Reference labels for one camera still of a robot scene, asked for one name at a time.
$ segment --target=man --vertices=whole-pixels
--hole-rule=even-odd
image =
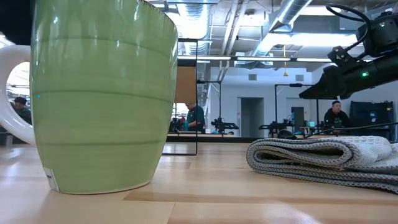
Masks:
[[[334,101],[331,104],[331,108],[325,114],[325,124],[328,124],[331,128],[349,128],[351,122],[347,114],[341,110],[341,103]]]
[[[186,103],[189,112],[187,116],[188,131],[198,131],[204,133],[203,127],[205,125],[205,113],[202,107],[196,105],[196,103]]]
[[[30,114],[30,110],[26,108],[26,99],[18,96],[14,100],[14,104],[12,104],[15,112],[28,124],[32,124],[32,115]]]

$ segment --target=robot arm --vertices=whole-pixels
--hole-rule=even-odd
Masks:
[[[299,94],[301,98],[332,100],[340,96],[343,100],[357,91],[398,80],[398,14],[387,12],[370,21],[356,12],[365,17],[362,21],[366,24],[356,34],[358,43],[364,43],[365,52],[353,58],[348,53],[350,47],[334,47],[328,57],[336,65],[324,68],[319,82]],[[376,59],[362,60],[367,55]]]

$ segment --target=table surface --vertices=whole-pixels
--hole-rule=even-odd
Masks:
[[[167,136],[173,137],[196,137],[196,134],[182,134],[182,133],[168,133]],[[233,134],[198,134],[198,137],[211,137],[211,138],[235,138]]]
[[[0,223],[398,223],[398,195],[257,174],[248,144],[198,147],[162,156],[148,185],[103,195],[54,192],[35,148],[0,147]],[[164,152],[194,150],[167,143]]]

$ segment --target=cardboard panel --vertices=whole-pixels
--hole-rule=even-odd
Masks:
[[[178,67],[174,102],[195,103],[196,84],[195,67]]]

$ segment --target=folded towel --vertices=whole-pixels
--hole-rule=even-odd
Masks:
[[[398,194],[398,144],[377,136],[260,139],[246,159],[256,172]]]

